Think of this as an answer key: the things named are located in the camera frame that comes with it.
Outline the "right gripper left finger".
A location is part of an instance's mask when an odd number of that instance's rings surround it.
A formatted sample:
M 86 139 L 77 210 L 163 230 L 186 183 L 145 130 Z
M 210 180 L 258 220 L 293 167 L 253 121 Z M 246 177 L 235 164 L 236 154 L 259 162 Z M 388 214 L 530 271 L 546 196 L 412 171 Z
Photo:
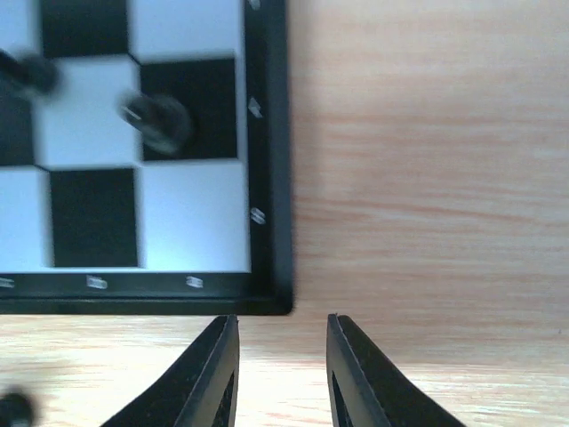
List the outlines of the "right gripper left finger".
M 216 317 L 150 387 L 104 424 L 233 426 L 239 351 L 237 317 Z

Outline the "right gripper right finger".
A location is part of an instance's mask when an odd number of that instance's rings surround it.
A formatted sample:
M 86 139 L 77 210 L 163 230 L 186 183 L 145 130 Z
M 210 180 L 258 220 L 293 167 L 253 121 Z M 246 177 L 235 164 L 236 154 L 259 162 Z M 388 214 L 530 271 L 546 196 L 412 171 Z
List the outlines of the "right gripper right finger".
M 347 315 L 330 314 L 326 369 L 335 426 L 462 426 Z

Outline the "black chess piece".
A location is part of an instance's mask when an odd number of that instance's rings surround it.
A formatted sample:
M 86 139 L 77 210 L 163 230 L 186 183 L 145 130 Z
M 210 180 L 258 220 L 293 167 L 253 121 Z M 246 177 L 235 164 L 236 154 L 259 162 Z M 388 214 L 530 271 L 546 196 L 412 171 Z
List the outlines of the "black chess piece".
M 194 136 L 192 115 L 171 95 L 127 94 L 118 109 L 122 119 L 140 134 L 142 146 L 158 155 L 179 156 Z
M 47 96 L 60 81 L 58 67 L 35 52 L 16 56 L 1 50 L 1 84 L 24 97 Z

